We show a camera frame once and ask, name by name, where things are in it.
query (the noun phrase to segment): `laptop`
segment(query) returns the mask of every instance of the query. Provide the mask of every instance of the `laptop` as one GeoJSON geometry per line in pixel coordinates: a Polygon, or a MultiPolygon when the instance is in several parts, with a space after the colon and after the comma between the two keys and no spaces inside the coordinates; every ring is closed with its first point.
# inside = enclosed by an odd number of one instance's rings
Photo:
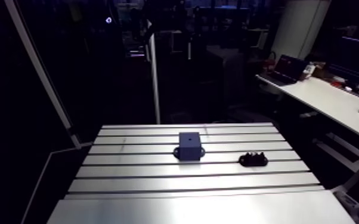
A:
{"type": "Polygon", "coordinates": [[[308,63],[304,60],[281,55],[274,71],[261,74],[264,79],[279,86],[296,83],[302,76],[308,63]]]}

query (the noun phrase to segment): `monitor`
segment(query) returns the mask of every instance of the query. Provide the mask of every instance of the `monitor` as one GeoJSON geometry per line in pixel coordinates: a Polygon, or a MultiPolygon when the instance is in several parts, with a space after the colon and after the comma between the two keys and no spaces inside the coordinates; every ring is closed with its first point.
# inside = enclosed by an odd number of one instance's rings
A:
{"type": "Polygon", "coordinates": [[[359,84],[359,39],[342,37],[330,54],[329,72],[359,84]]]}
{"type": "Polygon", "coordinates": [[[274,69],[276,73],[286,75],[293,80],[299,80],[303,74],[307,62],[287,55],[281,55],[274,69]]]}

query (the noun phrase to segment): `white pole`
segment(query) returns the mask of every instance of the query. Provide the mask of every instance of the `white pole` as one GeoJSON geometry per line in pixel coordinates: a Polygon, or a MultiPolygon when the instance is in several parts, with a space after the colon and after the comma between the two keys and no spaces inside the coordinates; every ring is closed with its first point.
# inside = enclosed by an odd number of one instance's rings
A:
{"type": "MultiPolygon", "coordinates": [[[[151,26],[151,22],[147,20],[147,26],[151,26]]],[[[159,87],[157,84],[157,67],[156,67],[156,48],[154,45],[154,34],[151,35],[149,40],[150,53],[151,53],[151,79],[153,80],[153,95],[154,95],[154,113],[156,115],[156,123],[161,124],[160,121],[160,104],[159,104],[159,87]]]]}
{"type": "Polygon", "coordinates": [[[51,86],[49,79],[47,78],[45,70],[43,69],[42,64],[39,60],[39,57],[36,54],[35,48],[33,47],[32,43],[30,41],[29,35],[26,32],[26,29],[24,27],[24,24],[22,22],[20,14],[18,13],[18,10],[14,3],[14,0],[4,0],[4,2],[8,8],[8,12],[10,13],[10,16],[14,22],[14,25],[16,26],[18,34],[21,37],[21,40],[22,40],[22,43],[24,44],[26,52],[28,53],[33,66],[35,67],[35,70],[43,84],[43,87],[45,88],[45,90],[47,92],[47,95],[49,96],[51,102],[53,103],[54,109],[56,110],[58,116],[60,117],[61,121],[63,122],[64,127],[68,131],[75,148],[80,149],[81,145],[78,141],[77,136],[75,134],[72,134],[69,132],[69,129],[72,127],[72,125],[63,109],[63,106],[60,104],[60,102],[53,90],[53,87],[51,86]]]}

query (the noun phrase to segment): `desk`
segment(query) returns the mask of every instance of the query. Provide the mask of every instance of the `desk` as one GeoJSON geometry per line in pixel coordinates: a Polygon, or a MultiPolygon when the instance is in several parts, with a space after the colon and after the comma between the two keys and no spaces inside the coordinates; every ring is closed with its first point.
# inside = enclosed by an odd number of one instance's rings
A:
{"type": "MultiPolygon", "coordinates": [[[[359,97],[315,77],[287,86],[278,86],[258,75],[257,78],[359,135],[359,97]]],[[[344,185],[346,189],[349,189],[359,179],[359,170],[352,179],[353,182],[349,180],[344,185]]]]}
{"type": "Polygon", "coordinates": [[[346,223],[353,220],[271,123],[108,126],[48,224],[346,223]],[[172,155],[180,132],[206,154],[172,155]],[[265,167],[237,163],[263,151],[265,167]]]}

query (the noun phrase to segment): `equipment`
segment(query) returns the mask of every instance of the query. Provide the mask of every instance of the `equipment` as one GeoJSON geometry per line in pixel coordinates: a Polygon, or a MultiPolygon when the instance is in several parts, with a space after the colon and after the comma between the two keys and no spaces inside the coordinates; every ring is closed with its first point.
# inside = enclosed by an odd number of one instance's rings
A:
{"type": "Polygon", "coordinates": [[[239,157],[238,162],[244,167],[266,166],[268,160],[266,156],[264,156],[264,153],[246,153],[239,157]]]}
{"type": "Polygon", "coordinates": [[[329,72],[359,84],[359,39],[342,37],[335,45],[329,72]]]}
{"type": "Polygon", "coordinates": [[[180,161],[199,161],[205,155],[200,143],[198,132],[180,132],[179,147],[174,150],[174,156],[180,161]]]}
{"type": "Polygon", "coordinates": [[[306,61],[281,55],[274,71],[261,76],[279,86],[294,84],[301,78],[307,64],[306,61]]]}

